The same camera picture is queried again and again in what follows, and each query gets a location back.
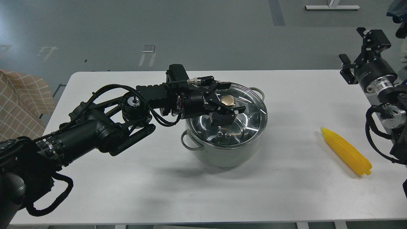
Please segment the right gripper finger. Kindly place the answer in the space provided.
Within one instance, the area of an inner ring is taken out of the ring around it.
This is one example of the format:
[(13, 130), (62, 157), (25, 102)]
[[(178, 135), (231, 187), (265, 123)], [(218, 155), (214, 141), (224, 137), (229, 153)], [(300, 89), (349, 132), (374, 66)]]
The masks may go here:
[(391, 48), (391, 43), (382, 30), (368, 31), (364, 27), (358, 27), (356, 31), (362, 37), (362, 56), (380, 56), (382, 51)]
[(355, 74), (352, 73), (352, 69), (359, 67), (357, 63), (351, 63), (349, 57), (346, 54), (339, 54), (339, 58), (342, 62), (342, 69), (340, 70), (340, 75), (344, 78), (346, 83), (349, 85), (359, 84)]

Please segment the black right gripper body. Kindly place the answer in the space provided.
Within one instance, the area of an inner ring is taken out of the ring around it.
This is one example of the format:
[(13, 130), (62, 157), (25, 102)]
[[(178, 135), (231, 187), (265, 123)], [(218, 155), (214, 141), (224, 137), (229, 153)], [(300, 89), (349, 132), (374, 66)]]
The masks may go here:
[(354, 75), (364, 93), (381, 93), (394, 87), (397, 74), (381, 57), (381, 51), (373, 48), (362, 48), (354, 64)]

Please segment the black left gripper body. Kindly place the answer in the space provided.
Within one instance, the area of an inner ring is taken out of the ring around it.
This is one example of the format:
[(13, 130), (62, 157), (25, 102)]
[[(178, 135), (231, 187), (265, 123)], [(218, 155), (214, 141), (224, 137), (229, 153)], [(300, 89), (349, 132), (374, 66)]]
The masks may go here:
[(189, 119), (209, 115), (220, 109), (220, 101), (216, 95), (220, 84), (209, 84), (204, 87), (187, 85), (181, 87), (181, 119)]

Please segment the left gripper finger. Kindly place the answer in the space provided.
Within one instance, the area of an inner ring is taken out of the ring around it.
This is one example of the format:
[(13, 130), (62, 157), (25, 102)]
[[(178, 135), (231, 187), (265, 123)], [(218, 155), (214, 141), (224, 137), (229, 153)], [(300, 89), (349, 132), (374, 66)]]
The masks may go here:
[(227, 106), (220, 106), (214, 112), (211, 113), (211, 125), (212, 126), (227, 126), (231, 125), (238, 114), (244, 113), (245, 106), (239, 106), (231, 108)]
[(231, 86), (231, 82), (212, 81), (208, 86), (208, 95), (216, 94), (217, 90), (226, 90)]

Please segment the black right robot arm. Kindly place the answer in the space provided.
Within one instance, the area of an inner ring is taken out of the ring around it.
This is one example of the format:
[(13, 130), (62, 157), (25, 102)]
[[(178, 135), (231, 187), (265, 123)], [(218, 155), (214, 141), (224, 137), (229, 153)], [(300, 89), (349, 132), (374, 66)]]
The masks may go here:
[[(364, 93), (374, 94), (378, 105), (372, 105), (365, 113), (365, 135), (372, 148), (392, 163), (407, 163), (407, 101), (406, 82), (395, 85), (398, 75), (381, 57), (381, 52), (390, 48), (391, 43), (382, 30), (367, 30), (358, 27), (362, 38), (361, 52), (351, 61), (346, 54), (340, 54), (342, 62), (340, 75), (349, 85), (360, 85)], [(371, 133), (391, 140), (389, 155), (383, 154), (374, 144)]]

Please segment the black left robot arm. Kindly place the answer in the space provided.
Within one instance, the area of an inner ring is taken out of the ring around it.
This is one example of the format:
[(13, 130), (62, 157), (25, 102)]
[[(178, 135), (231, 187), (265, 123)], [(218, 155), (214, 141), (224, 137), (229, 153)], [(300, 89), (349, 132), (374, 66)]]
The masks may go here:
[(22, 209), (35, 217), (54, 211), (73, 189), (73, 180), (59, 173), (63, 167), (94, 149), (119, 155), (155, 131), (152, 119), (171, 127), (208, 115), (212, 125), (226, 126), (246, 110), (217, 96), (231, 82), (212, 76), (190, 79), (181, 64), (171, 64), (166, 75), (159, 85), (106, 85), (81, 102), (57, 131), (2, 141), (1, 228)]

